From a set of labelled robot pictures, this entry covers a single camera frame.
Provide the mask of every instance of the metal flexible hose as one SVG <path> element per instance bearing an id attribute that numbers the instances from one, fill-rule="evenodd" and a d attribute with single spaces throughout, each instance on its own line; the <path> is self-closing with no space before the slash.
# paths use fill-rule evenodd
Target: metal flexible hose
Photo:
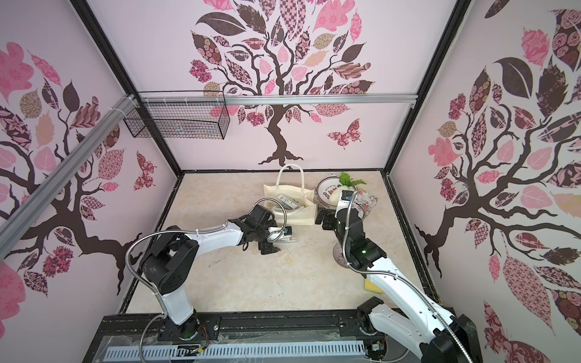
<path id="1" fill-rule="evenodd" d="M 424 296 L 424 294 L 421 293 L 421 291 L 418 290 L 417 287 L 415 287 L 415 285 L 413 283 L 411 283 L 410 281 L 408 281 L 407 279 L 403 278 L 402 276 L 395 274 L 393 272 L 389 272 L 389 271 L 361 271 L 358 270 L 356 268 L 354 268 L 351 262 L 349 262 L 349 260 L 347 259 L 347 254 L 345 252 L 345 246 L 347 244 L 347 237 L 349 235 L 349 218 L 351 217 L 351 206 L 353 205 L 353 203 L 355 203 L 355 200 L 357 199 L 357 195 L 356 193 L 353 193 L 351 196 L 351 200 L 349 200 L 349 206 L 347 207 L 347 217 L 345 218 L 345 235 L 343 237 L 343 258 L 345 259 L 345 262 L 347 263 L 347 266 L 354 272 L 357 272 L 358 274 L 364 274 L 364 275 L 387 275 L 387 276 L 391 276 L 394 279 L 399 279 L 400 281 L 402 281 L 403 283 L 405 283 L 407 286 L 409 286 L 409 288 L 420 297 L 420 299 L 424 302 L 424 304 L 426 304 L 426 306 L 428 307 L 428 309 L 432 312 L 433 315 L 436 316 L 436 318 L 442 323 L 442 325 L 444 326 L 444 328 L 448 331 L 448 333 L 450 334 L 450 336 L 452 337 L 452 339 L 454 339 L 456 345 L 460 348 L 460 350 L 462 351 L 462 353 L 464 354 L 464 356 L 466 357 L 466 360 L 468 361 L 468 363 L 474 363 L 472 358 L 470 357 L 470 355 L 468 354 L 466 348 L 464 348 L 464 346 L 462 345 L 462 343 L 460 342 L 460 339 L 458 339 L 458 337 L 456 336 L 456 334 L 452 331 L 452 329 L 448 326 L 448 324 L 446 323 L 446 321 L 444 320 L 444 318 L 442 318 L 442 316 L 438 313 L 438 311 L 432 307 L 431 303 L 428 301 L 428 299 Z"/>

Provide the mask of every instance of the metal frame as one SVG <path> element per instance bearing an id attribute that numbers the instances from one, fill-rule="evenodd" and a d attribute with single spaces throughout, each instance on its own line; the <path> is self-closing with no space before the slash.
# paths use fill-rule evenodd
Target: metal frame
<path id="1" fill-rule="evenodd" d="M 71 180 L 73 175 L 87 161 L 97 146 L 107 137 L 111 130 L 123 121 L 124 114 L 134 107 L 133 96 L 125 95 L 112 109 L 101 119 L 91 132 L 81 141 L 75 150 L 68 155 L 46 180 L 28 198 L 26 204 L 16 210 L 8 220 L 0 226 L 0 259 L 6 254 L 26 233 L 28 228 L 45 211 L 64 185 Z"/>

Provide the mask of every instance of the wire mesh basket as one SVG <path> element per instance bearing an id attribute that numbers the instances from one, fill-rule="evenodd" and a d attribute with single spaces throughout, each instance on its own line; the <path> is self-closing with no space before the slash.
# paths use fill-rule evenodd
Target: wire mesh basket
<path id="1" fill-rule="evenodd" d="M 134 138 L 150 138 L 155 126 L 164 138 L 224 139 L 230 123 L 224 96 L 208 101 L 146 101 L 140 104 L 151 118 L 133 109 L 124 118 Z"/>

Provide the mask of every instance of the marble floor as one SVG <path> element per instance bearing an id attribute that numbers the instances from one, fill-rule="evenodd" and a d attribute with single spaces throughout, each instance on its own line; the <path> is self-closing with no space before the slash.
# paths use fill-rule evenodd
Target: marble floor
<path id="1" fill-rule="evenodd" d="M 305 184 L 314 189 L 328 172 L 306 172 Z M 364 190 L 379 202 L 364 220 L 368 238 L 379 245 L 401 272 L 421 286 L 410 252 L 379 171 L 350 172 L 363 179 Z M 276 183 L 276 172 L 186 174 L 164 228 L 208 228 L 237 218 L 264 196 L 263 185 Z M 298 173 L 286 173 L 281 184 L 300 184 Z M 185 282 L 190 301 L 199 312 L 353 309 L 372 296 L 394 307 L 387 296 L 363 289 L 361 275 L 338 265 L 332 231 L 320 225 L 293 226 L 301 235 L 296 243 L 280 243 L 281 251 L 262 256 L 256 242 L 204 254 L 196 260 Z M 152 292 L 139 284 L 127 313 L 159 312 Z"/>

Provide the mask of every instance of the black corner post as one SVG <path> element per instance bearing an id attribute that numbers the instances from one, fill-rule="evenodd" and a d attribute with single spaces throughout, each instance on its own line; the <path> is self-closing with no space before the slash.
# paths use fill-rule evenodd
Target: black corner post
<path id="1" fill-rule="evenodd" d="M 428 96 L 428 92 L 432 87 L 434 79 L 446 57 L 446 53 L 448 49 L 450 49 L 450 45 L 454 41 L 456 34 L 458 33 L 458 29 L 460 28 L 460 24 L 464 20 L 464 16 L 466 15 L 466 11 L 470 5 L 471 0 L 457 0 L 456 5 L 454 5 L 454 9 L 452 10 L 452 14 L 448 23 L 446 24 L 446 28 L 444 29 L 444 33 L 440 38 L 440 42 L 437 45 L 436 51 L 432 56 L 432 60 L 428 66 L 426 74 L 424 75 L 424 79 L 422 83 L 419 85 L 418 90 L 418 98 L 415 101 L 415 106 L 412 108 L 406 116 L 406 119 L 401 126 L 401 130 L 397 136 L 395 144 L 393 145 L 392 152 L 389 155 L 388 162 L 385 164 L 385 168 L 383 169 L 386 174 L 392 172 L 393 166 L 396 163 L 397 157 L 403 148 L 403 145 L 406 142 L 407 135 L 410 133 L 412 126 L 414 125 L 416 117 L 418 117 L 418 113 Z"/>
<path id="2" fill-rule="evenodd" d="M 111 43 L 107 39 L 107 36 L 105 36 L 105 32 L 101 28 L 101 25 L 97 21 L 95 14 L 93 14 L 93 11 L 91 10 L 89 4 L 87 4 L 86 0 L 70 0 L 70 2 L 77 11 L 77 14 L 79 15 L 83 23 L 85 24 L 85 27 L 87 28 L 91 37 L 95 41 L 95 44 L 103 54 L 103 57 L 109 64 L 109 67 L 113 71 L 113 74 L 115 75 L 115 77 L 117 77 L 117 80 L 121 84 L 121 87 L 123 87 L 125 93 L 133 95 L 135 97 L 135 100 L 139 104 L 142 104 L 137 89 L 135 88 L 133 82 L 131 82 L 129 75 L 125 71 L 125 68 L 121 64 L 121 61 L 117 57 L 117 54 L 115 54 L 115 51 L 111 46 Z M 142 120 L 152 119 L 152 116 L 149 114 L 147 108 L 138 107 L 136 108 L 136 110 L 139 113 L 139 116 L 141 117 Z M 163 156 L 166 158 L 166 161 L 170 165 L 170 168 L 174 171 L 176 176 L 179 176 L 181 174 L 180 166 L 178 165 L 178 162 L 175 160 L 174 155 L 171 153 L 170 148 L 167 146 L 166 141 L 163 139 L 161 133 L 157 129 L 157 126 L 155 126 L 154 123 L 149 122 L 145 122 L 145 125 L 149 130 L 149 133 L 151 134 L 153 140 L 157 144 L 157 147 L 162 152 Z"/>

